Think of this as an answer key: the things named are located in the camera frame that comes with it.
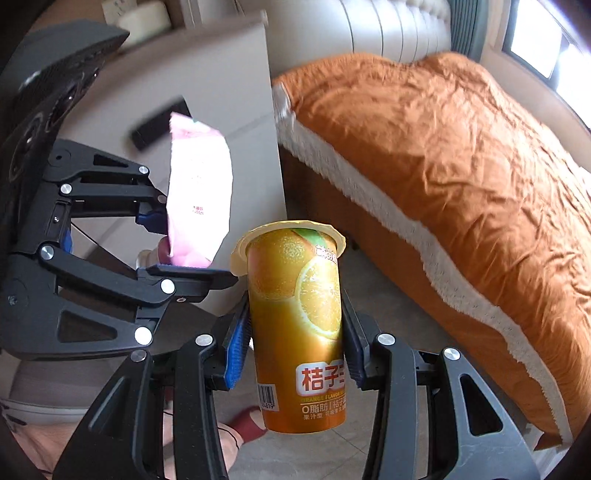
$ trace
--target white cabinet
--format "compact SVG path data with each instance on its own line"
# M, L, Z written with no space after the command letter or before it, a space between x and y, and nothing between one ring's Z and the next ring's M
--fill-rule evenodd
M263 18L234 17L175 31L112 61L60 131L63 138L146 165L154 185L166 192L170 136L140 153L130 132L180 97L195 119L220 130L232 157L233 190L230 231L212 268L229 268L229 255L246 231L285 219ZM73 223L133 267L137 253L160 238L132 218ZM200 306L224 313L244 288L242 282L213 292Z

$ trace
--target window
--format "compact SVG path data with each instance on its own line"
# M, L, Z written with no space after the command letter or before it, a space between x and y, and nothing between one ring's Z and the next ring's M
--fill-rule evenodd
M556 91L591 128L591 59L538 0L512 0L503 51Z

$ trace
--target bed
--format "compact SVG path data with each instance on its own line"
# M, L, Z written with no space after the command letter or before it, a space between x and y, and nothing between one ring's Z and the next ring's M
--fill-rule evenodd
M572 158L445 53L478 43L446 0L240 5L269 18L286 196L452 334L538 448L571 444L591 413L591 200Z

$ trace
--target window frame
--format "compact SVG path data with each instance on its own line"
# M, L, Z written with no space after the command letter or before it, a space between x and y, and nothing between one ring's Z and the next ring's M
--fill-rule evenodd
M515 60L517 63L519 63L523 68L528 70L530 73L532 73L534 76L536 76L540 81L542 81L550 90L552 90L558 96L558 98L560 98L560 100L570 109L570 111L577 117L577 119L579 119L579 122L581 122L581 124L591 133L591 127L588 127L587 124L585 122L583 122L583 119L579 116L579 114L556 91L556 89L558 88L558 76L559 76L558 68L557 68L558 59L560 58L560 55L562 54L562 52L564 52L569 47L570 44L573 44L575 47L577 46L577 44L572 40L571 36L564 30L564 27L560 24L558 19L556 19L554 17L554 19L556 20L556 23L558 23L558 25L562 29L562 41L560 43L560 50L558 52L558 57L556 58L556 63L554 64L554 68L552 69L552 74L550 74L549 78L546 78L537 69L535 69L529 62L527 62L525 59L521 58L519 55L517 55L517 53L514 53L511 50L511 45L513 43L513 38L515 36L515 26L517 24L517 9L518 9L518 7L519 7L519 0L511 0L511 7L509 10L507 30L505 32L505 38L503 40L503 45L501 47L502 52L504 54L510 56L513 60Z

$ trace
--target barcode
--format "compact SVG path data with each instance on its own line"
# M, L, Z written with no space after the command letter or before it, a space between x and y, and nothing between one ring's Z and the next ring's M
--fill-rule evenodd
M277 390L274 384L258 384L259 404L263 410L279 411L277 404Z

